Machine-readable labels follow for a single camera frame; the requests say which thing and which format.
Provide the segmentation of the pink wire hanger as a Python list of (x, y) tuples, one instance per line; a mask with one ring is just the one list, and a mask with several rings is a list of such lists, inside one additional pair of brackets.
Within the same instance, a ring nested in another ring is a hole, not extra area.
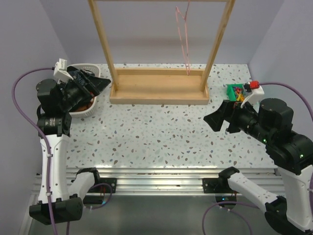
[[(181, 52), (182, 52), (183, 59), (184, 59), (184, 66), (186, 69), (186, 74), (190, 75), (191, 68), (190, 68), (190, 59), (189, 59), (187, 16), (188, 16), (188, 11), (189, 11), (191, 1), (188, 0), (187, 2), (188, 4), (184, 13), (180, 11), (178, 6), (175, 7), (175, 17), (176, 17), (177, 30), (178, 30), (178, 35), (179, 35), (179, 40), (180, 40), (180, 45), (181, 45)], [(182, 34), (181, 29), (180, 29), (180, 23), (179, 23), (180, 19), (183, 21), (184, 34)]]

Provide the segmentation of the navy striped underwear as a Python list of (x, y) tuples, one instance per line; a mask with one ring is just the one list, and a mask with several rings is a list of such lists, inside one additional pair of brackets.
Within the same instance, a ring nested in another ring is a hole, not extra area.
[(95, 77), (95, 74), (89, 70), (68, 69), (67, 72), (73, 79), (76, 79), (81, 85), (86, 85), (88, 83), (87, 79)]

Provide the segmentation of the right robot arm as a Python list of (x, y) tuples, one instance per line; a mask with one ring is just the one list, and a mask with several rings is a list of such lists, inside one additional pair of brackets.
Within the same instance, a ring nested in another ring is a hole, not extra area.
[(204, 121), (220, 131), (244, 132), (265, 145), (266, 153), (280, 173), (285, 195), (271, 193), (229, 167), (219, 173), (223, 192), (242, 194), (259, 208), (268, 224), (282, 235), (310, 235), (313, 232), (313, 142), (292, 130), (293, 109), (277, 98), (266, 98), (258, 110), (251, 104), (224, 100)]

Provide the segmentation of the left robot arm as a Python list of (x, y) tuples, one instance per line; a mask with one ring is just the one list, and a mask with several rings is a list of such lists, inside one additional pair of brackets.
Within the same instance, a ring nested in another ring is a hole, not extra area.
[(72, 121), (70, 112), (79, 103), (101, 94), (110, 83), (109, 79), (78, 70), (71, 73), (66, 82), (45, 79), (36, 85), (43, 166), (38, 202), (30, 206), (29, 215), (44, 225), (80, 220), (86, 194), (97, 192), (102, 186), (95, 167), (79, 170), (68, 186), (66, 154)]

